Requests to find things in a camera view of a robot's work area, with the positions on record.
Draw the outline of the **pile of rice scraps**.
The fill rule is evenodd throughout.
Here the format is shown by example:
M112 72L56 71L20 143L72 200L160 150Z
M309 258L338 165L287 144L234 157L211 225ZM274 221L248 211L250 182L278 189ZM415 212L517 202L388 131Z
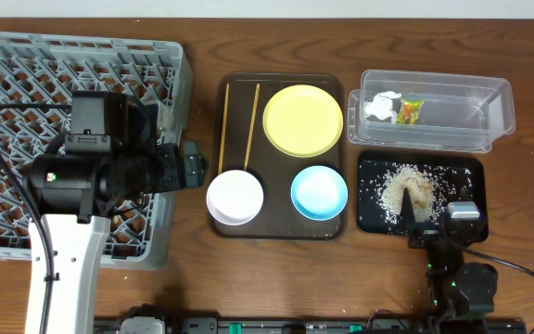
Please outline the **pile of rice scraps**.
M462 188L473 186L466 168L365 161L359 171L358 200L366 212L382 224L400 220L403 193L408 191L417 223L438 219L448 203L456 201Z

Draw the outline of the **white round bowl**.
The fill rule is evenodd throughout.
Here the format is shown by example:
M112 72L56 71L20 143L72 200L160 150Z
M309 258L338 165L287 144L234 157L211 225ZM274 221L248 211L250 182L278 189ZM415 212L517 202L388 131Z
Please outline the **white round bowl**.
M210 183L206 204L210 215L219 223L244 225L261 211L263 188L251 173L231 170L220 173Z

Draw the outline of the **light blue bowl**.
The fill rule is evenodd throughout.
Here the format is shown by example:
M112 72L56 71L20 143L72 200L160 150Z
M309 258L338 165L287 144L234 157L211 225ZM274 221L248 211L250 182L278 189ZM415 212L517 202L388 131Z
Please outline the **light blue bowl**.
M314 165L300 171L290 187L295 209L313 221L326 221L345 209L349 190L345 179L333 168Z

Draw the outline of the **wooden chopstick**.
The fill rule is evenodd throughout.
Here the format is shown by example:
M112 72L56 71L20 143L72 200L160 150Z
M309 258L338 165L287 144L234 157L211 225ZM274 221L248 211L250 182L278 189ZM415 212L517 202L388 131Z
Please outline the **wooden chopstick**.
M254 94L250 124L249 124L249 129L248 129L248 141L247 141L245 160L244 160L244 171L248 170L248 162L249 162L249 156L250 156L250 151L252 147L252 139L253 139L253 134L254 134L254 125L256 121L260 90L261 90L261 85L257 83L255 87L255 94Z
M220 142L220 154L219 154L219 163L218 163L218 174L223 172L223 157L224 157L225 137L226 137L226 127L227 127L227 117L228 117L229 91L230 91L230 84L227 83L226 86L225 86L224 103L223 103L222 130L221 130L221 142Z

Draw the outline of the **green snack wrapper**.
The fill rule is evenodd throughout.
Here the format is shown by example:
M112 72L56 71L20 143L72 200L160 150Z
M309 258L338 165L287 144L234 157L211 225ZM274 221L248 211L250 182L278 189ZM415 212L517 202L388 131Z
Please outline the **green snack wrapper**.
M402 99L400 111L397 117L397 123L399 124L415 124L419 117L421 108L424 106L424 100L407 100Z

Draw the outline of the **white tissue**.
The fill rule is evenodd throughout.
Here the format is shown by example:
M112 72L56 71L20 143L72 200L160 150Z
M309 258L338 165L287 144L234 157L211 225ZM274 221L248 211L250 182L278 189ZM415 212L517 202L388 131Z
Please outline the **white tissue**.
M379 121L390 119L394 123L398 118L398 112L394 109L394 103L401 101L401 93L393 91L375 94L371 99L363 103L363 116L374 116Z

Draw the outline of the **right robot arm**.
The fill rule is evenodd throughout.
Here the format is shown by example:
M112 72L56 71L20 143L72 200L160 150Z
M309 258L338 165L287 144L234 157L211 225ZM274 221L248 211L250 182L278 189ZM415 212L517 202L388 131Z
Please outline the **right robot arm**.
M408 247L424 249L428 290L435 310L422 328L429 333L488 333L486 315L494 311L497 270L490 264L466 262L468 247L486 237L488 223L473 201L447 205L438 221L415 221L410 191L405 188L400 227Z

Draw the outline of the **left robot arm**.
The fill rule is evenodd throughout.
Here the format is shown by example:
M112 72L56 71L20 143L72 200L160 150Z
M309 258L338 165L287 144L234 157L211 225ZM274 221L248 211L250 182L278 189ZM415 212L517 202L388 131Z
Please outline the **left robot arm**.
M76 91L63 153L48 148L23 178L38 218L25 330L90 333L101 256L118 200L200 187L208 169L193 142L158 144L158 105Z

